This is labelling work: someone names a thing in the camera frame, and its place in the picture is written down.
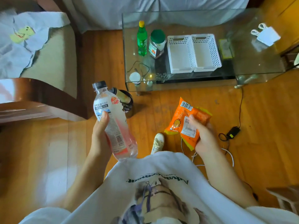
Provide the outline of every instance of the glass tabletop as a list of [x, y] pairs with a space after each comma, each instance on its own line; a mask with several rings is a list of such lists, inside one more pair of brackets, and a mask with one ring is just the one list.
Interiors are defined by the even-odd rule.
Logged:
[[[138, 55], [139, 20], [144, 20], [148, 38], [155, 29], [163, 30], [166, 37], [213, 34], [221, 67], [214, 71], [172, 74], [167, 44], [164, 53], [158, 59], [154, 59], [148, 51], [145, 56]], [[259, 74], [285, 72], [285, 66], [275, 45], [268, 47], [250, 33], [252, 29], [258, 30], [258, 25], [263, 22], [264, 17], [260, 9], [123, 13], [125, 81], [128, 91], [160, 90], [162, 85], [165, 85], [165, 88], [175, 88], [176, 84], [182, 82], [190, 82], [196, 86], [198, 81], [207, 83], [236, 79], [238, 76], [257, 77]], [[133, 72], [140, 74], [141, 83], [131, 82], [129, 77]]]

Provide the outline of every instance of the plastic jar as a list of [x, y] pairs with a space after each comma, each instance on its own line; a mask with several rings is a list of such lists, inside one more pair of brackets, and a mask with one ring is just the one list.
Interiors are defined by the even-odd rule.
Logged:
[[150, 35], [149, 52], [155, 59], [164, 53], [166, 37], [162, 30], [153, 30]]

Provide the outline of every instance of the white cloth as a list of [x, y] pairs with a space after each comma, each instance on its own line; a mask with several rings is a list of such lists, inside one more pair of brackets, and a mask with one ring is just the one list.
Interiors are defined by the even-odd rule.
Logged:
[[188, 224], [299, 223], [299, 216], [289, 211], [241, 208], [215, 190], [184, 154], [158, 152], [143, 159], [118, 162], [104, 183], [73, 213], [61, 208], [42, 208], [28, 215], [21, 224], [180, 223], [181, 219], [173, 216]]
[[244, 9], [249, 0], [63, 0], [81, 33], [122, 29], [121, 14], [206, 9]]
[[[51, 27], [62, 27], [70, 23], [62, 12], [23, 12], [14, 9], [0, 13], [0, 79], [18, 78], [24, 68], [31, 67], [36, 51], [48, 40]], [[27, 40], [15, 43], [10, 35], [29, 26], [35, 32]]]

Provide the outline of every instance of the wooden floor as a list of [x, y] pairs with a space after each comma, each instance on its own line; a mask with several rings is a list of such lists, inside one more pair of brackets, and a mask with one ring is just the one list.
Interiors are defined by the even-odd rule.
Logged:
[[[85, 33], [80, 54], [80, 93], [92, 114], [93, 82], [105, 80], [108, 86], [125, 89], [122, 32]], [[244, 87], [241, 132], [231, 140], [230, 151], [236, 172], [253, 187], [262, 206], [278, 207], [266, 187], [299, 184], [298, 73], [288, 72], [267, 83]], [[128, 124], [139, 144], [139, 158], [150, 154], [155, 134], [169, 124], [180, 96], [213, 113], [211, 122], [217, 133], [238, 125], [241, 90], [232, 86], [134, 94], [137, 113]], [[92, 116], [82, 122], [28, 121], [2, 129], [1, 223], [18, 223], [65, 195], [88, 154], [95, 120]], [[180, 136], [166, 136], [165, 150], [181, 152]], [[184, 150], [190, 157], [186, 146]], [[199, 157], [195, 162], [202, 163]], [[115, 163], [111, 158], [107, 171]]]

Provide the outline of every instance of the forearm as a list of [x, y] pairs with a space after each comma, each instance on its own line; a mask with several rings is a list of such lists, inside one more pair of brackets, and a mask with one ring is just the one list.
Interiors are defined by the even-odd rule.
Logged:
[[73, 212], [104, 181], [107, 158], [89, 153], [80, 173], [65, 197], [63, 208]]
[[243, 208], [258, 206], [220, 149], [201, 157], [212, 187]]

